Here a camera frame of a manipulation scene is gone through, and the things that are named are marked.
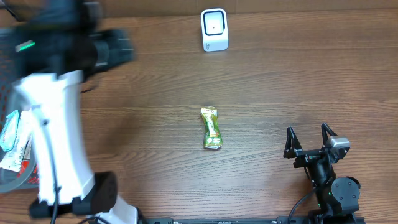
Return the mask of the teal snack packet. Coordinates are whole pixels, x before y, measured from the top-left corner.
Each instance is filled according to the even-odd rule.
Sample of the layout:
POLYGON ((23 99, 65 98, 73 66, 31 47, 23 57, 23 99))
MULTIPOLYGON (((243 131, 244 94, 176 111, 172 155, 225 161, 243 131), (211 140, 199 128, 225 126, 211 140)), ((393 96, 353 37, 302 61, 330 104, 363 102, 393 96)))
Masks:
POLYGON ((19 123, 19 110, 14 110, 6 118, 6 123, 1 131, 1 149, 4 152, 10 151, 14 147, 19 123))

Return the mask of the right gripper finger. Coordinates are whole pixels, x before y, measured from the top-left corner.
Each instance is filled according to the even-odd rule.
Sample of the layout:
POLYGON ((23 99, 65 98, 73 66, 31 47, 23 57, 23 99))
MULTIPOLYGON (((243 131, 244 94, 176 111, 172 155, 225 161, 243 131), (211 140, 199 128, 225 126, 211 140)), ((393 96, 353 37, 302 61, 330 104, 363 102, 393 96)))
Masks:
POLYGON ((321 125, 321 131, 322 131, 322 139, 324 145, 326 144, 329 137, 336 136, 336 133, 326 123, 323 123, 321 125))
POLYGON ((285 156, 297 156, 302 152, 302 146, 297 139, 297 136, 293 130, 293 127, 287 128, 287 138, 284 149, 285 156))

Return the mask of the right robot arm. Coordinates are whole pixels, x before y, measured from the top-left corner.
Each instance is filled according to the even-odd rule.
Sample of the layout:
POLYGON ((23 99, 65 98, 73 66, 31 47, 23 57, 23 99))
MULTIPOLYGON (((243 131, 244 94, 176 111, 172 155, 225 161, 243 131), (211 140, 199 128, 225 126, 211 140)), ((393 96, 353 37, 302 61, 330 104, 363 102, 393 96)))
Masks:
POLYGON ((312 190, 291 209, 289 216, 279 218, 280 223, 361 224, 357 217, 361 184, 354 177, 337 177, 333 164, 342 160, 351 148, 348 138, 337 135, 326 123, 321 125, 323 144, 319 149, 304 150, 293 127, 287 128, 284 158, 295 159, 294 167, 303 168, 312 183, 312 190), (311 196, 316 196, 318 209, 306 217, 294 215, 297 207, 311 196))

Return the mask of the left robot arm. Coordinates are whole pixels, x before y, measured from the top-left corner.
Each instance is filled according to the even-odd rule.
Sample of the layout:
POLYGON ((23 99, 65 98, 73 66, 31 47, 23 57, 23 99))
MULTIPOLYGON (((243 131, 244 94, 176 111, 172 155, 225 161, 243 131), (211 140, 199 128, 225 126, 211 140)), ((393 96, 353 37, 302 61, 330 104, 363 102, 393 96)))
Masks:
POLYGON ((33 115, 33 149, 39 193, 32 218, 72 213, 96 223, 139 222, 139 211, 118 193, 114 172, 92 171, 80 120, 80 85, 133 58, 121 29, 99 31, 96 1, 47 1, 16 26, 5 45, 16 65, 13 88, 33 115))

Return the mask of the green snack pouch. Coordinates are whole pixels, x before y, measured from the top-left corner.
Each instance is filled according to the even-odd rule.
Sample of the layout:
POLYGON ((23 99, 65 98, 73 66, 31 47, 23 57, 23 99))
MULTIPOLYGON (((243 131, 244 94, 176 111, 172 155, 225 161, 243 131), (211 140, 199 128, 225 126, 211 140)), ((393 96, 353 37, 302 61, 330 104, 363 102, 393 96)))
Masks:
POLYGON ((223 145, 223 140, 218 127, 218 110, 213 106, 203 107, 201 117, 205 125, 203 147, 205 149, 219 149, 223 145))

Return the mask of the white tube gold cap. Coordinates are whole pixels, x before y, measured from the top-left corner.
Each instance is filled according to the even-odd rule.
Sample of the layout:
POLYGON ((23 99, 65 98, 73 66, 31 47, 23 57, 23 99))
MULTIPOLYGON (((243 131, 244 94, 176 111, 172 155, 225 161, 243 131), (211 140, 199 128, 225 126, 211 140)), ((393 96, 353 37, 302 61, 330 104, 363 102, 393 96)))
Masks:
POLYGON ((20 172, 22 161, 27 151, 30 155, 30 140, 32 135, 32 113, 31 111, 19 111, 19 123, 16 135, 16 141, 12 150, 4 152, 1 159, 1 168, 13 172, 20 172))

